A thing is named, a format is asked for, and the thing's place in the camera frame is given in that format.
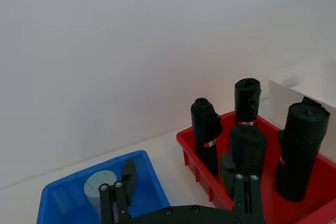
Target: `blue bin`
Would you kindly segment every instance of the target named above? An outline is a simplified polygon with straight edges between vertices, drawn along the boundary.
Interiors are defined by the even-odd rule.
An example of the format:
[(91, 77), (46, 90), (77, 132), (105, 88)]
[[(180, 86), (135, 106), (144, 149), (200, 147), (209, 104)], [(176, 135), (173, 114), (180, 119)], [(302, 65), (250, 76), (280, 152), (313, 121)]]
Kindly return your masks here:
[(121, 179), (125, 160), (134, 159), (137, 187), (129, 212), (132, 217), (169, 206), (151, 161), (145, 151), (136, 151), (81, 170), (47, 185), (42, 192), (37, 224), (100, 224), (96, 210), (84, 194), (84, 184), (94, 173), (111, 170)]

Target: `red label band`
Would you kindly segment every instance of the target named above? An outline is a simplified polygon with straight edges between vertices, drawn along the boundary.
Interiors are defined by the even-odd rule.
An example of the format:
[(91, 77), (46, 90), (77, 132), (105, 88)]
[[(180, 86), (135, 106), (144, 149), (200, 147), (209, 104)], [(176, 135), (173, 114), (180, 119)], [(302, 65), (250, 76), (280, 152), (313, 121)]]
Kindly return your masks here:
[(286, 162), (284, 161), (284, 159), (280, 156), (280, 163), (282, 164), (282, 166), (286, 165)]
[(203, 144), (203, 147), (204, 148), (209, 148), (209, 147), (215, 145), (215, 143), (216, 143), (216, 139), (214, 139), (214, 140), (212, 140), (212, 141), (210, 141), (208, 143)]
[(246, 125), (255, 125), (255, 124), (257, 124), (257, 120), (254, 120), (254, 121), (252, 121), (252, 122), (242, 122), (242, 121), (238, 121), (237, 122), (238, 124), (246, 124)]

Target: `screw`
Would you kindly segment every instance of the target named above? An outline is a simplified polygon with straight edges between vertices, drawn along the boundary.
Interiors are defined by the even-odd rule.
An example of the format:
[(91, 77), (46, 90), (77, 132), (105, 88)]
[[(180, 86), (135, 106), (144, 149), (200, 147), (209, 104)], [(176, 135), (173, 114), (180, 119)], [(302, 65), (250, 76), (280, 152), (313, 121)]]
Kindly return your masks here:
[(197, 213), (197, 212), (199, 212), (199, 207), (194, 206), (194, 207), (191, 208), (191, 211), (194, 212), (194, 213)]
[(237, 175), (236, 175), (236, 178), (238, 178), (238, 179), (242, 179), (243, 176), (242, 176), (242, 174), (237, 174)]
[(107, 185), (102, 185), (102, 186), (100, 187), (100, 190), (105, 191), (107, 188), (108, 188)]
[(165, 215), (171, 215), (171, 214), (172, 214), (172, 209), (170, 209), (170, 208), (166, 208), (166, 209), (164, 210), (164, 214), (165, 214)]
[(253, 179), (253, 180), (258, 180), (259, 178), (258, 178), (257, 175), (251, 175), (251, 179)]
[(116, 187), (121, 187), (121, 186), (122, 186), (122, 183), (121, 183), (121, 182), (117, 182), (115, 186), (116, 186)]

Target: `white table surface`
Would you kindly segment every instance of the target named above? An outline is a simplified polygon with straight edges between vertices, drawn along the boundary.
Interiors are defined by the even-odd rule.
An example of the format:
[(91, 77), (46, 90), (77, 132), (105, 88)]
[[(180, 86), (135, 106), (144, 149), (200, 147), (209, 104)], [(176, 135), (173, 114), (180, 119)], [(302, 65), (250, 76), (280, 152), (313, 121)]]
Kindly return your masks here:
[[(268, 108), (268, 101), (261, 101), (259, 114), (267, 118)], [(195, 182), (192, 172), (184, 166), (182, 148), (176, 141), (176, 134), (179, 131), (181, 130), (3, 188), (0, 190), (1, 223), (36, 223), (41, 192), (47, 184), (92, 165), (137, 150), (145, 150), (148, 153), (172, 206), (193, 204), (214, 206), (208, 202), (208, 196), (201, 185)]]

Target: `white box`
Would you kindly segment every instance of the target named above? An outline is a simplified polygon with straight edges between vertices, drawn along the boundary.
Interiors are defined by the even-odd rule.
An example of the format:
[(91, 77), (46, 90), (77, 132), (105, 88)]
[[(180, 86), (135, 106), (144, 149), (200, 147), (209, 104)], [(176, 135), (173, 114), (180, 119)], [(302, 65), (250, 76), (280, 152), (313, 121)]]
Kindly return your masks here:
[(320, 152), (336, 161), (336, 60), (318, 60), (275, 72), (269, 78), (271, 121), (284, 128), (288, 108), (307, 96), (330, 112)]

